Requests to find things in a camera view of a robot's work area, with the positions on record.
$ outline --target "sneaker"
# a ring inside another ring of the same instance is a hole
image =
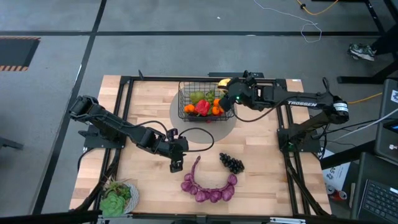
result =
[[[370,45],[350,44],[348,53],[353,57],[356,56],[373,62],[376,51],[373,51]]]

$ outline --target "wooden table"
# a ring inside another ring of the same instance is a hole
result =
[[[113,111],[120,78],[115,75],[103,78],[98,100],[108,111]],[[287,86],[289,91],[303,91],[300,80],[287,80]],[[128,121],[136,124],[157,120],[164,123],[167,129],[173,128],[169,109],[177,92],[178,82],[134,81]],[[121,103],[120,117],[124,110],[123,104]],[[264,113],[244,106],[238,106],[237,110],[244,119],[256,118]],[[292,112],[295,123],[309,119],[306,108],[294,106]],[[162,130],[158,124],[147,126]],[[149,154],[127,140],[119,162],[118,180],[127,180],[139,190],[140,199],[134,213],[292,215],[284,160],[277,143],[278,127],[276,111],[254,123],[237,121],[235,128],[210,150],[188,153],[184,157],[184,170],[174,174],[169,170],[170,159]],[[206,144],[189,144],[190,149],[207,147]],[[229,202],[197,203],[194,196],[181,190],[183,177],[190,172],[197,156],[201,155],[195,173],[196,181],[203,187],[224,186],[229,171],[219,160],[220,152],[241,159],[246,167],[243,173],[237,175],[235,195]],[[79,206],[96,185],[103,156],[104,149],[94,149],[83,158],[70,208]],[[330,213],[319,161],[310,153],[302,152],[300,157],[306,186],[322,208]],[[303,213],[297,186],[295,192],[299,211]]]

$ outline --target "red bell pepper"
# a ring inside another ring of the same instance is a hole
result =
[[[206,100],[200,100],[195,107],[195,112],[202,116],[206,116],[207,112],[209,112],[210,106],[210,103]]]

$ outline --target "gray floor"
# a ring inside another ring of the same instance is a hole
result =
[[[324,31],[377,30],[364,4],[341,2],[329,12],[312,17],[293,0],[258,1],[264,7],[313,20]],[[0,0],[0,31],[91,30],[100,2]],[[372,3],[384,27],[390,28],[394,22],[384,3]],[[308,2],[308,7],[319,11],[328,4]],[[250,0],[114,0],[108,1],[99,30],[299,31],[303,24],[264,11]],[[0,174],[6,180],[0,185],[2,217],[24,215],[31,210],[87,41],[88,37],[42,37],[27,72],[0,73],[0,136],[25,144],[23,151],[4,148],[0,153]],[[372,41],[374,38],[323,37],[308,44],[302,37],[97,37],[79,94],[97,96],[103,75],[137,75],[138,69],[144,75],[163,76],[252,70],[264,72],[269,78],[300,78],[306,91],[323,91],[322,77],[327,77],[332,93],[353,101],[382,91],[382,86],[338,85],[336,77],[372,75],[392,62],[390,55],[373,63],[347,56],[348,44]],[[379,104],[380,98],[376,98],[350,106],[354,116],[348,124],[377,118]],[[84,141],[77,133],[81,129],[86,126],[75,122],[69,125],[44,213],[68,210]],[[341,142],[361,144],[374,138],[374,132],[369,128]],[[334,133],[330,139],[340,134]],[[348,147],[333,143],[328,146],[335,152]],[[332,209],[338,216],[348,214],[338,207]]]

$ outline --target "black wire basket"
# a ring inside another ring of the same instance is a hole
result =
[[[208,115],[202,116],[196,113],[186,113],[184,112],[184,107],[187,105],[193,105],[190,98],[190,94],[195,91],[202,91],[204,94],[209,91],[215,92],[215,98],[220,99],[223,94],[217,90],[217,83],[215,82],[180,82],[178,84],[178,117],[184,121],[198,121],[198,122],[209,122],[209,121],[227,121],[234,116],[232,110],[234,110],[234,105],[227,112],[221,115]]]

